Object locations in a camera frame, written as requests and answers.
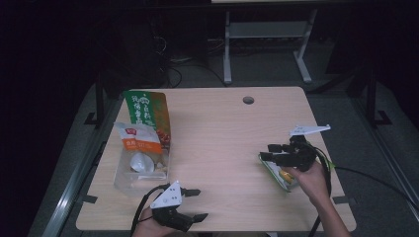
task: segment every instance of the wire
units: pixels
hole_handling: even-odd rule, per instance
[[[141,203],[139,204],[138,209],[135,212],[135,216],[133,217],[129,236],[132,236],[133,231],[135,230],[135,227],[138,224],[138,222],[143,221],[143,220],[138,220],[138,219],[139,219],[139,216],[141,215],[141,212],[144,209],[145,203],[147,202],[150,195],[152,195],[157,190],[166,190],[167,188],[169,188],[169,184],[157,186],[154,189],[152,189],[150,192],[148,192],[148,194],[146,194],[142,198]]]
[[[419,211],[419,206],[415,203],[415,202],[413,202],[413,200],[408,196],[408,195],[406,195],[404,192],[402,192],[401,190],[399,190],[398,188],[396,188],[395,186],[393,186],[393,185],[390,185],[390,184],[388,184],[388,183],[386,183],[385,181],[383,181],[383,180],[380,180],[380,179],[378,179],[378,178],[376,178],[376,177],[374,177],[374,176],[371,176],[371,175],[369,175],[369,174],[366,174],[366,173],[363,173],[363,172],[361,172],[361,171],[357,171],[357,170],[353,170],[353,169],[350,169],[350,168],[345,168],[345,167],[340,167],[340,166],[336,166],[335,167],[335,169],[337,169],[337,170],[344,170],[344,171],[349,171],[349,172],[353,172],[353,173],[356,173],[356,174],[359,174],[359,175],[362,175],[362,176],[364,176],[364,177],[367,177],[367,178],[370,178],[370,179],[372,179],[372,180],[374,180],[374,181],[376,181],[376,182],[378,182],[378,183],[380,183],[380,184],[382,184],[382,185],[384,185],[384,186],[386,186],[386,187],[388,187],[389,189],[391,189],[391,190],[393,190],[393,191],[395,191],[398,195],[400,195],[400,196],[402,196],[403,198],[405,198],[412,206],[413,206],[413,208],[415,208],[417,211]]]
[[[218,74],[216,74],[215,71],[213,71],[212,69],[210,69],[210,68],[208,68],[206,66],[203,66],[203,65],[200,65],[200,64],[194,64],[194,65],[176,65],[176,67],[202,67],[202,68],[204,68],[204,69],[212,72],[212,74],[215,75],[215,77],[222,83],[222,85],[224,87],[227,87],[228,86],[227,84],[224,83],[224,81],[221,79],[221,77],[218,76]]]
[[[147,218],[145,218],[145,219],[142,219],[142,220],[138,220],[138,223],[139,222],[143,222],[143,221],[146,221],[146,220],[149,220],[149,219],[151,219],[153,216],[151,215],[151,216],[149,216],[149,217],[147,217]]]
[[[179,75],[179,81],[178,81],[178,83],[176,83],[175,85],[173,85],[173,84],[172,84],[172,82],[170,81],[170,77],[169,77],[169,76],[167,77],[167,84],[168,84],[168,87],[169,87],[169,88],[176,88],[176,87],[178,87],[178,86],[179,86],[179,84],[181,84],[182,79],[183,79],[182,73],[181,73],[179,70],[177,70],[177,69],[175,69],[175,68],[173,68],[173,67],[168,67],[167,69],[173,70],[173,71],[177,72],[177,73],[178,73],[178,75]]]
[[[312,146],[312,145],[310,145],[310,144],[304,144],[304,145],[306,145],[306,146],[308,146],[308,147],[311,147],[312,149],[314,149],[315,150],[315,152],[316,152],[316,154],[317,154],[317,156],[319,157],[319,160],[320,160],[320,162],[321,162],[321,164],[322,164],[322,166],[323,166],[323,169],[326,171],[326,177],[325,177],[325,180],[326,180],[326,185],[327,185],[327,189],[328,189],[328,192],[329,192],[329,195],[331,194],[331,184],[330,184],[330,171],[331,171],[331,162],[328,160],[328,158],[327,158],[327,156],[326,156],[326,154],[322,151],[322,150],[320,150],[319,148],[317,148],[317,147],[314,147],[314,146]],[[345,168],[345,167],[340,167],[340,166],[335,166],[334,167],[336,170],[344,170],[344,171],[349,171],[349,172],[353,172],[353,173],[355,173],[355,174],[359,174],[359,175],[362,175],[362,176],[364,176],[364,177],[367,177],[367,178],[369,178],[369,179],[371,179],[371,180],[374,180],[374,181],[376,181],[376,182],[378,182],[378,183],[380,183],[380,184],[382,184],[382,185],[384,185],[384,186],[386,186],[386,187],[388,187],[389,189],[391,189],[391,190],[393,190],[393,191],[395,191],[398,195],[400,195],[400,196],[402,196],[404,199],[406,199],[410,204],[411,204],[411,206],[414,208],[414,209],[416,209],[417,211],[419,211],[419,207],[418,207],[418,205],[408,196],[408,195],[406,195],[404,192],[402,192],[401,190],[399,190],[398,188],[396,188],[395,186],[392,186],[392,185],[390,185],[390,184],[388,184],[388,183],[386,183],[385,181],[383,181],[383,180],[380,180],[380,179],[378,179],[378,178],[376,178],[376,177],[374,177],[374,176],[372,176],[372,175],[369,175],[369,174],[366,174],[366,173],[363,173],[363,172],[361,172],[361,171],[357,171],[357,170],[353,170],[353,169],[350,169],[350,168]],[[312,237],[312,236],[314,236],[314,234],[315,234],[315,232],[316,232],[316,230],[317,230],[317,228],[318,228],[318,225],[320,224],[320,222],[321,222],[321,220],[320,220],[320,217],[319,216],[317,216],[317,218],[316,218],[316,220],[315,220],[315,222],[314,222],[314,224],[313,224],[313,226],[312,226],[312,228],[311,228],[311,231],[310,231],[310,233],[308,234],[308,236],[310,236],[310,237]]]

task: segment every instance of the human arm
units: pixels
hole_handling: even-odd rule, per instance
[[[314,162],[311,168],[305,172],[291,167],[282,167],[282,169],[298,180],[302,190],[308,195],[311,203],[317,209],[327,236],[351,236],[330,200],[324,171],[319,163]]]
[[[139,222],[136,225],[135,231],[132,237],[163,237],[170,233],[175,232],[175,229],[170,227],[162,226],[153,218],[149,218],[153,215],[151,208],[146,208],[139,217]]]

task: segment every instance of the human hand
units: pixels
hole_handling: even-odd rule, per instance
[[[298,180],[299,185],[305,194],[308,195],[313,205],[318,206],[322,202],[330,200],[324,170],[318,162],[314,162],[311,168],[305,172],[293,167],[281,167],[281,169]]]
[[[160,225],[151,217],[152,215],[153,213],[150,207],[142,211],[139,217],[140,222],[136,225],[132,237],[162,237],[175,232],[175,229]]]

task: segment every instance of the table hole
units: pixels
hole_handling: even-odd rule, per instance
[[[252,105],[255,102],[253,97],[243,97],[243,103],[246,105]]]

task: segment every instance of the wooden table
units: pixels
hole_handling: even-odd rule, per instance
[[[170,181],[200,189],[185,197],[178,211],[209,213],[191,231],[309,231],[317,216],[300,187],[286,193],[258,159],[267,144],[288,144],[290,130],[317,125],[304,92],[298,87],[202,88],[150,90],[166,94],[171,131]],[[254,98],[246,105],[243,98]],[[117,121],[129,122],[126,102]],[[320,133],[306,136],[327,154]],[[123,149],[113,129],[77,219],[82,230],[129,230],[141,197],[114,188]],[[344,195],[332,173],[333,197]],[[349,230],[356,222],[346,203],[336,208]]]

